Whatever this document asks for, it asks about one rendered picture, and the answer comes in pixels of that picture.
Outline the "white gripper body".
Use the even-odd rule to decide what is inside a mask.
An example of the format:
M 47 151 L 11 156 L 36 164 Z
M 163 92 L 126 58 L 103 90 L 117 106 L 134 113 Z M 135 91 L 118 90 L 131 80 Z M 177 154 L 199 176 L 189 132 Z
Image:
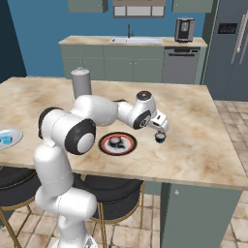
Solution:
M 150 125 L 155 128 L 156 130 L 166 133 L 169 130 L 169 121 L 167 116 L 157 111 L 156 115 L 151 119 Z

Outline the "red rimmed black plate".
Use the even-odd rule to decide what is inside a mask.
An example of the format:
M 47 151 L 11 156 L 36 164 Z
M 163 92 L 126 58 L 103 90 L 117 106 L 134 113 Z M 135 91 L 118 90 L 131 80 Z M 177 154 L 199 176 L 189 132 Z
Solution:
M 109 144 L 113 137 L 121 138 L 121 142 L 116 146 Z M 102 136 L 98 142 L 99 149 L 111 156 L 124 156 L 133 152 L 137 147 L 137 140 L 131 134 L 125 132 L 113 132 Z

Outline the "blue yogurt container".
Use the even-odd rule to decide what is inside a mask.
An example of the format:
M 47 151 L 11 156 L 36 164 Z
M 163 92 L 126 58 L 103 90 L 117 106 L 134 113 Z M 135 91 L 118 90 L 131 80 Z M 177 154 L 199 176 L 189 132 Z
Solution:
M 6 132 L 0 134 L 0 141 L 4 144 L 10 144 L 13 141 L 12 133 Z

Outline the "grey dishwasher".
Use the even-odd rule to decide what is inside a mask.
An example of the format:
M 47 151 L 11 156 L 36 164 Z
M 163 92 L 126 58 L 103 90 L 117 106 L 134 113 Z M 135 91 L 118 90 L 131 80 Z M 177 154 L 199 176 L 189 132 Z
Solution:
M 193 84 L 199 55 L 200 49 L 198 47 L 166 48 L 162 82 Z

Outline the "green base cupboard run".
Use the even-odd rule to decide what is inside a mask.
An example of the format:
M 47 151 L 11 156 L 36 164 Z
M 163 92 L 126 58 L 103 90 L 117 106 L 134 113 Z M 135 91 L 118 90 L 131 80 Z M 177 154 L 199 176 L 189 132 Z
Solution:
M 65 77 L 82 67 L 93 80 L 162 82 L 166 48 L 198 47 L 200 55 L 193 84 L 201 82 L 202 66 L 207 48 L 202 38 L 179 43 L 173 37 L 133 37 L 163 39 L 161 44 L 110 43 L 115 37 L 70 36 L 59 42 Z

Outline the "black stool with gold legs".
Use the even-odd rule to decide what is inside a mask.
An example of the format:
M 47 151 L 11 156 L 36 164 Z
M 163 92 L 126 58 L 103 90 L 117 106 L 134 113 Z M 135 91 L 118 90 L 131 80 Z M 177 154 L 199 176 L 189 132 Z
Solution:
M 26 168 L 3 167 L 0 170 L 0 219 L 11 236 L 15 248 L 22 248 L 18 235 L 32 213 L 30 203 L 35 200 L 35 194 L 41 186 L 35 170 Z M 19 230 L 14 232 L 5 211 L 26 207 L 28 214 Z
M 106 225 L 129 218 L 143 203 L 144 182 L 138 179 L 74 174 L 74 187 L 92 193 L 97 209 L 91 220 L 100 225 L 103 247 L 107 246 Z

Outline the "white sink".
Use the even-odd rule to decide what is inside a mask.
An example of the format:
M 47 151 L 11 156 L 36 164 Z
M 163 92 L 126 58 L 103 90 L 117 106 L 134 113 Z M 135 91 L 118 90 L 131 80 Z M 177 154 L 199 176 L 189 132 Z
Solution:
M 110 43 L 124 43 L 124 44 L 161 44 L 163 39 L 156 38 L 112 38 Z

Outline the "grey cylindrical canister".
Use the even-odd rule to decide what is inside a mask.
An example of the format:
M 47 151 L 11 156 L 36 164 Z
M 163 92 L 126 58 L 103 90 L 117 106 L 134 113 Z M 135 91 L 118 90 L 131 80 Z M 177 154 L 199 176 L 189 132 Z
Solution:
M 75 98 L 92 94 L 90 72 L 87 69 L 78 67 L 71 71 L 71 75 Z

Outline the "grey coffee machine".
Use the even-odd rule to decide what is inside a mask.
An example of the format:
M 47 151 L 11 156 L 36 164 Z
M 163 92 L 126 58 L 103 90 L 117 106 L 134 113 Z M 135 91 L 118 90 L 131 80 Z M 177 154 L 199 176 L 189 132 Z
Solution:
M 193 41 L 196 20 L 192 17 L 179 17 L 176 20 L 174 40 L 179 43 Z

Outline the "grey fridge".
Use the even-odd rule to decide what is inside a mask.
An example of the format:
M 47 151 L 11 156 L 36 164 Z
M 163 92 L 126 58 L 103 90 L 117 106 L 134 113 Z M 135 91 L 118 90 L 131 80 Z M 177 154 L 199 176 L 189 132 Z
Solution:
M 202 83 L 214 100 L 248 102 L 248 0 L 213 0 Z

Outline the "green island cabinet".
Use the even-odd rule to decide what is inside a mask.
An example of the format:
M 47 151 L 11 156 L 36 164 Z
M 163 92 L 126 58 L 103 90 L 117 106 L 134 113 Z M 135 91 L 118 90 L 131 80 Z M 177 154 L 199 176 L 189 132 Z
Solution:
M 242 194 L 152 181 L 145 193 L 160 196 L 160 248 L 219 248 Z

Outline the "window with dark frame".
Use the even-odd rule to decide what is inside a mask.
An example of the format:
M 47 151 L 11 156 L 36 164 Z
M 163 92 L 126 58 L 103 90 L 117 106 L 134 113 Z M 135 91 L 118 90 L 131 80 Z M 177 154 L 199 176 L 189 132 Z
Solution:
M 163 17 L 167 0 L 112 0 L 114 17 Z

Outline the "green wall cupboard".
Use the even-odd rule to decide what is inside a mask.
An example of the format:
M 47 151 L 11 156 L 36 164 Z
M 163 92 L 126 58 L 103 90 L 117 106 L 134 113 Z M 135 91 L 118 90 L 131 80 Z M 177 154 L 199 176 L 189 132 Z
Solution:
M 104 13 L 109 10 L 109 0 L 68 0 L 70 13 Z
M 173 0 L 174 13 L 210 13 L 213 0 Z

